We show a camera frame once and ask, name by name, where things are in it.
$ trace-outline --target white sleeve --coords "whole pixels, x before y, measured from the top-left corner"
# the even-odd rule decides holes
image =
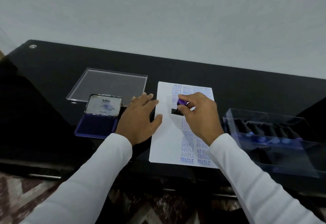
[[[21,223],[94,224],[113,181],[131,156],[127,138],[109,135],[93,156]]]
[[[250,223],[324,223],[257,166],[229,134],[220,135],[209,152]]]

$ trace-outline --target right hand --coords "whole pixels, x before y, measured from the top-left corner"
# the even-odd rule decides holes
[[[191,131],[210,146],[224,133],[216,103],[200,92],[190,95],[179,94],[179,98],[189,102],[186,106],[178,105],[178,109],[185,116]]]

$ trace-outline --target hand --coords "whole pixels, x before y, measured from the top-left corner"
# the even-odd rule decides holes
[[[187,106],[178,105],[178,109],[185,116],[191,131],[210,146],[224,133],[216,103],[200,92],[190,95],[179,94],[179,98],[189,102]]]
[[[157,115],[153,122],[149,115],[158,104],[158,100],[151,100],[153,94],[143,93],[140,97],[133,97],[118,123],[116,134],[123,135],[131,145],[142,143],[151,137],[162,123],[163,115]]]

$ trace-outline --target purple stamp handle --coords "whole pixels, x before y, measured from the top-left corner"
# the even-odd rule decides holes
[[[182,100],[182,99],[178,99],[178,101],[177,101],[177,106],[178,106],[178,105],[184,105],[184,106],[186,106],[187,103],[188,103],[188,101],[185,101],[185,100]]]

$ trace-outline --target clear acrylic lid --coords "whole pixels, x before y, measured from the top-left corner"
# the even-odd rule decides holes
[[[144,92],[146,81],[146,75],[87,68],[67,100],[88,102],[92,94],[107,94],[121,97],[122,106],[126,107],[133,96]]]

